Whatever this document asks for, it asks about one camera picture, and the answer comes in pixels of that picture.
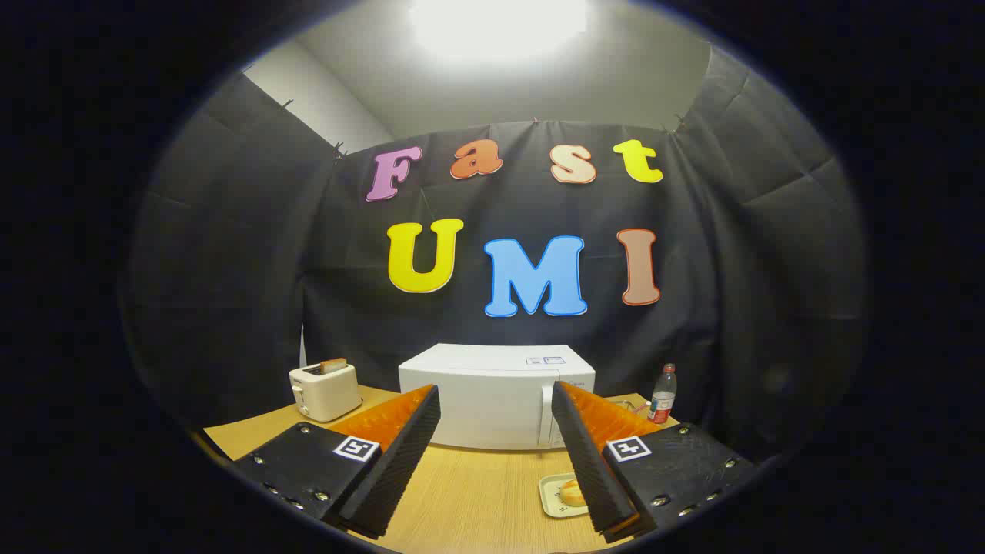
plate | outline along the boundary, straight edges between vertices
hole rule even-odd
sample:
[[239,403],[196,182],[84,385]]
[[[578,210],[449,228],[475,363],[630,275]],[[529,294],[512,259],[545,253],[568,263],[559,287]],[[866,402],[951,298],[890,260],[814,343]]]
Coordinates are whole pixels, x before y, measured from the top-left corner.
[[552,518],[570,518],[588,514],[587,506],[569,506],[560,500],[560,486],[574,479],[574,473],[548,475],[541,479],[541,506]]

label on microwave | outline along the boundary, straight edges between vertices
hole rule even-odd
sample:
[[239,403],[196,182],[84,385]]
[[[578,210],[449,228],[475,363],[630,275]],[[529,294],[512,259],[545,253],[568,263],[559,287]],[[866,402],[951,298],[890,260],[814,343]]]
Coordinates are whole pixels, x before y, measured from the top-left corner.
[[545,366],[556,364],[565,364],[564,358],[561,356],[527,357],[528,366]]

toaster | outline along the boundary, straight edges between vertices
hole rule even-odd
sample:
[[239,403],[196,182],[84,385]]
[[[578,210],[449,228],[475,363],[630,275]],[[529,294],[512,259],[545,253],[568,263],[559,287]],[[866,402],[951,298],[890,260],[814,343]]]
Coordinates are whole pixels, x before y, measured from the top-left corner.
[[315,421],[331,421],[362,404],[356,368],[345,358],[297,368],[288,376],[297,410]]

table surface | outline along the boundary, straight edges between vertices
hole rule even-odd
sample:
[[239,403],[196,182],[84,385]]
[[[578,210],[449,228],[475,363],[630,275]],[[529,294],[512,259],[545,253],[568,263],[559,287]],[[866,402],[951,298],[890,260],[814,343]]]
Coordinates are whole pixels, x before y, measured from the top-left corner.
[[[360,385],[362,405],[326,423],[310,420],[292,404],[257,417],[206,428],[231,459],[253,449],[301,421],[330,427],[399,393]],[[639,394],[610,396],[633,407],[646,401]],[[646,410],[640,411],[645,417]],[[669,418],[661,427],[677,425]],[[555,519],[541,507],[540,480],[571,473],[567,450],[477,450],[428,445],[400,499],[386,534],[368,542],[405,554],[508,552],[547,554],[589,552],[632,540],[606,544],[592,529],[588,515]]]

water bottle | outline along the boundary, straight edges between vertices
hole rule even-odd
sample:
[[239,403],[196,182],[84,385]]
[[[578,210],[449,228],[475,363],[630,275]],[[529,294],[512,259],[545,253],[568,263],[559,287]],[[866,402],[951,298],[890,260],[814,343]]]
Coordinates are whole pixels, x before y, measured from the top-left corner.
[[653,423],[664,423],[671,415],[674,397],[677,396],[675,369],[674,364],[664,366],[664,372],[660,374],[656,386],[653,387],[653,399],[650,400],[650,413],[646,416],[646,419]]

